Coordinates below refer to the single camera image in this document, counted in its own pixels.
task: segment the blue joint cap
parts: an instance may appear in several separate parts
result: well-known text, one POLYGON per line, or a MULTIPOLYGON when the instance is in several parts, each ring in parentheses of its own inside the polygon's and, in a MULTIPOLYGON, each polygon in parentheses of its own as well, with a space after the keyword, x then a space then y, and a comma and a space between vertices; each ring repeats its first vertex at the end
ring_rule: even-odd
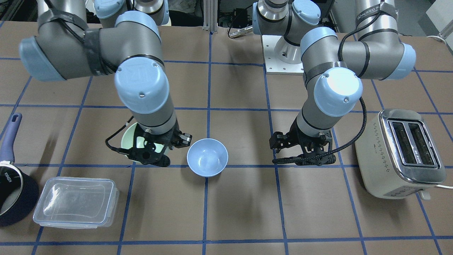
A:
POLYGON ((400 63, 395 68, 393 73, 385 78, 384 80, 398 80, 403 79, 404 77, 408 76, 412 69, 414 69, 415 61, 417 59, 417 54, 412 46, 409 44, 403 44, 404 46, 404 53, 403 57, 401 58, 400 63))
POLYGON ((115 22, 115 27, 117 27, 119 23, 125 21, 135 22, 151 29, 154 33, 156 33, 157 37, 159 37, 159 40, 162 42, 156 22, 148 14, 137 10, 127 11, 118 16, 115 22))
POLYGON ((130 58, 115 73, 115 86, 121 101, 131 111, 150 114, 168 100, 170 86, 164 70, 145 57, 130 58))
POLYGON ((161 25, 165 25, 169 22, 170 20, 170 12, 169 12, 169 3, 168 0, 164 0, 164 19, 162 20, 161 25))
POLYGON ((294 13, 307 24, 317 25, 321 18, 321 10, 318 5, 310 0, 294 0, 294 13))
POLYGON ((337 37, 337 34, 335 31, 328 27, 317 27, 314 28, 310 31, 308 31, 304 37, 302 37, 302 40, 300 41, 300 50, 302 53, 302 56, 304 53, 308 50, 308 48, 316 43, 317 41, 321 40, 324 37, 328 36, 335 36, 337 37))
POLYGON ((123 7, 125 0, 94 0, 94 10, 99 19, 107 19, 123 7))
POLYGON ((253 3, 252 29, 254 34, 261 35, 260 23, 258 23, 258 10, 256 9, 257 4, 257 2, 253 3))
POLYGON ((316 105, 323 113, 341 117, 354 108, 362 91, 362 81, 353 71, 334 67, 318 78, 313 94, 316 105))
POLYGON ((64 81, 39 47, 35 37, 25 38, 19 44, 22 64, 33 78, 42 82, 64 81))

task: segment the metal mounting plate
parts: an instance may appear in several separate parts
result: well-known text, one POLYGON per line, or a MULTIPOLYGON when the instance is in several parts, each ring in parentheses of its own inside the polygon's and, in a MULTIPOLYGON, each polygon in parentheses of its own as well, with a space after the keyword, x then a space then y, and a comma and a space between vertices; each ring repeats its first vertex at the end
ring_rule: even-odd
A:
POLYGON ((280 37, 281 36, 279 35, 263 35, 261 37, 266 73, 302 75, 304 73, 304 66, 302 63, 288 64, 277 58, 274 48, 280 37))

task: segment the table surface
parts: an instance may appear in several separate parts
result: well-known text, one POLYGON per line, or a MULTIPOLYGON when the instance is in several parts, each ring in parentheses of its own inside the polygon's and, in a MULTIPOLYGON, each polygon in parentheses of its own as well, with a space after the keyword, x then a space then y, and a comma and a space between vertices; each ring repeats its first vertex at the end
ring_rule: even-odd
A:
MULTIPOLYGON (((39 82, 19 59, 21 39, 36 23, 0 23, 0 137, 12 113, 23 120, 14 144, 16 166, 42 189, 57 175, 110 178, 120 198, 112 226, 93 230, 40 227, 32 214, 0 228, 0 253, 15 255, 362 255, 453 254, 453 191, 430 189, 383 200, 361 184, 355 148, 334 165, 277 166, 268 139, 288 131, 306 100, 301 76, 265 73, 260 36, 227 38, 226 29, 159 28, 171 96, 181 130, 210 137, 229 152, 226 169, 202 178, 187 166, 188 148, 170 152, 168 168, 142 166, 104 144, 130 117, 113 75, 39 82)), ((453 57, 433 39, 401 37, 417 52, 403 80, 363 80, 373 118, 383 108, 422 114, 453 185, 453 57)), ((359 130, 357 105, 334 127, 344 144, 359 130)), ((120 136, 112 140, 119 146, 120 136)))

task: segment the container lid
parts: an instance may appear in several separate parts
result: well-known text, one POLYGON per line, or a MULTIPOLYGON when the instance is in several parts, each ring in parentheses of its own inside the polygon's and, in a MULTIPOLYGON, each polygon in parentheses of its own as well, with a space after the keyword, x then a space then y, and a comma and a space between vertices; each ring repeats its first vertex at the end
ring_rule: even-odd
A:
POLYGON ((54 177, 44 186, 33 214, 41 226, 97 228, 111 223, 118 191, 109 179, 54 177))

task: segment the pan handle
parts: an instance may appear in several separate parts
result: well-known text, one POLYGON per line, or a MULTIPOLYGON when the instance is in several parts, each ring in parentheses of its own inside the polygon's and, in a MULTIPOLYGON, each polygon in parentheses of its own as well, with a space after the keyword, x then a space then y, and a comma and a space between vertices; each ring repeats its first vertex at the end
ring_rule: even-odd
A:
POLYGON ((7 123, 8 127, 6 128, 5 138, 0 149, 0 161, 14 162, 13 145, 21 120, 22 114, 15 113, 7 123))

